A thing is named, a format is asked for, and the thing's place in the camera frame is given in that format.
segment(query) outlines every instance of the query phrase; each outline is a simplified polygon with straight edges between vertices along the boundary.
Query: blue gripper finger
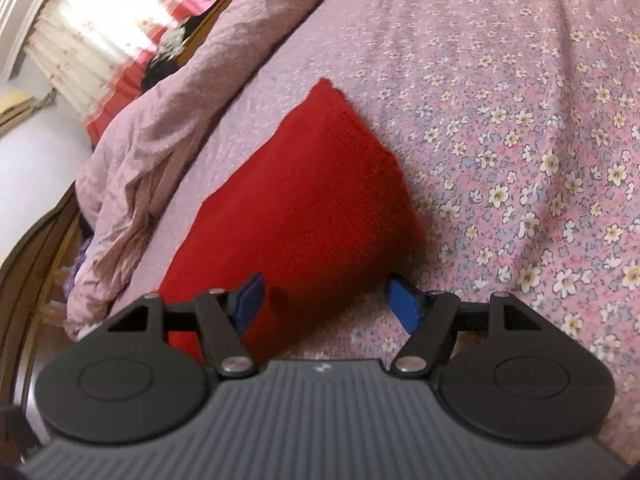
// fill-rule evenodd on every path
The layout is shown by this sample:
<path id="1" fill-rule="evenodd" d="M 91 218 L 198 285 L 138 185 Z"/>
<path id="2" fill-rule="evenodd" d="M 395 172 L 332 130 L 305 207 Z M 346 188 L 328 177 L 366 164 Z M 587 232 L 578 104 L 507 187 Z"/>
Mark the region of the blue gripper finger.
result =
<path id="1" fill-rule="evenodd" d="M 422 322 L 421 308 L 424 293 L 402 275 L 393 273 L 386 281 L 386 304 L 398 318 L 408 334 L 412 334 Z"/>
<path id="2" fill-rule="evenodd" d="M 264 276 L 252 274 L 236 290 L 231 292 L 227 300 L 228 314 L 231 323 L 240 335 L 244 334 L 264 302 L 266 285 Z"/>

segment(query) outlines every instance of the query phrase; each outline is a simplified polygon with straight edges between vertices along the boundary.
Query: gray ribbed surface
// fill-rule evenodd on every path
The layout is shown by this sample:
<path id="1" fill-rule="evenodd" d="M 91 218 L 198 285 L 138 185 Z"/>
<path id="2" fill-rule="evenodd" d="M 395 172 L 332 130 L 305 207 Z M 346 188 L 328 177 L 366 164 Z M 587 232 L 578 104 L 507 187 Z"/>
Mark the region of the gray ribbed surface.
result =
<path id="1" fill-rule="evenodd" d="M 230 381 L 190 424 L 153 443 L 94 449 L 55 441 L 33 480 L 614 480 L 598 443 L 500 446 L 455 424 L 425 383 L 376 361 L 272 362 Z"/>

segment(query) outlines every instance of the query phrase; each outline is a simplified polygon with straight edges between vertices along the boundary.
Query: bed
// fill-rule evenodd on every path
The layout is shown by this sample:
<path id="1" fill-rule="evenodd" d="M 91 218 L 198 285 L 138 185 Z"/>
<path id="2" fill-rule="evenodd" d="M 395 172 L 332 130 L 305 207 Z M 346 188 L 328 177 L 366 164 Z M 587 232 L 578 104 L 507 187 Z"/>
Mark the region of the bed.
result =
<path id="1" fill-rule="evenodd" d="M 606 362 L 618 396 L 602 439 L 637 461 L 635 0 L 320 1 L 282 44 L 270 36 L 279 46 L 247 70 L 228 108 L 230 98 L 190 123 L 207 135 L 140 245 L 128 285 L 115 287 L 111 314 L 158 288 L 199 205 L 326 77 L 398 158 L 430 247 L 414 267 L 418 285 L 471 301 L 509 290 Z M 194 85 L 204 84 L 210 38 L 184 67 Z M 176 81 L 161 92 L 190 95 Z M 289 355 L 388 363 L 405 339 L 377 292 Z"/>
<path id="2" fill-rule="evenodd" d="M 73 187 L 18 242 L 0 267 L 0 402 L 23 408 L 35 433 L 49 436 L 33 399 L 42 368 L 71 345 L 62 286 L 82 243 Z M 0 460 L 16 463 L 17 449 L 0 426 Z"/>

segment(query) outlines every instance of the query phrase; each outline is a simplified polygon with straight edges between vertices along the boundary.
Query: red curtain trim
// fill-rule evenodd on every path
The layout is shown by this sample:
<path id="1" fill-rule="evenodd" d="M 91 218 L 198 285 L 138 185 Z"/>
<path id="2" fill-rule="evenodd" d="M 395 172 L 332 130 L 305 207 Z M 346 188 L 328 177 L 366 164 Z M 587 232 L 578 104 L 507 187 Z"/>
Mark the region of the red curtain trim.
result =
<path id="1" fill-rule="evenodd" d="M 202 14 L 216 0 L 179 0 L 169 7 L 171 15 L 178 21 Z M 150 32 L 151 40 L 158 43 L 167 27 L 159 27 Z M 154 54 L 143 50 L 124 65 L 114 76 L 110 90 L 100 100 L 98 109 L 86 120 L 86 129 L 95 146 L 113 118 L 130 102 L 140 97 L 140 82 L 145 75 L 145 67 Z"/>

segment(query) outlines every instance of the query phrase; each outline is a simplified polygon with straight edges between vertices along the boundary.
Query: round black pad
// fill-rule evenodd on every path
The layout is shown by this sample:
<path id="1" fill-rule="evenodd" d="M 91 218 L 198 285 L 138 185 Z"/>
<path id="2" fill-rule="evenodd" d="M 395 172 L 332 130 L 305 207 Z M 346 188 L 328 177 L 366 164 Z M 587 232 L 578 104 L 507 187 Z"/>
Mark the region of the round black pad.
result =
<path id="1" fill-rule="evenodd" d="M 444 367 L 440 397 L 466 426 L 510 442 L 557 444 L 595 434 L 614 399 L 611 374 L 543 317 L 529 313 L 543 330 L 504 330 L 496 323 L 492 331 L 490 322 L 485 342 Z"/>
<path id="2" fill-rule="evenodd" d="M 144 393 L 154 373 L 144 363 L 129 359 L 106 359 L 89 365 L 80 374 L 80 389 L 96 400 L 127 400 Z"/>
<path id="3" fill-rule="evenodd" d="M 569 374 L 555 361 L 516 357 L 498 365 L 495 383 L 516 397 L 548 399 L 569 385 Z"/>
<path id="4" fill-rule="evenodd" d="M 145 332 L 98 330 L 38 377 L 36 403 L 53 434 L 140 442 L 183 425 L 206 401 L 204 370 L 188 354 Z"/>

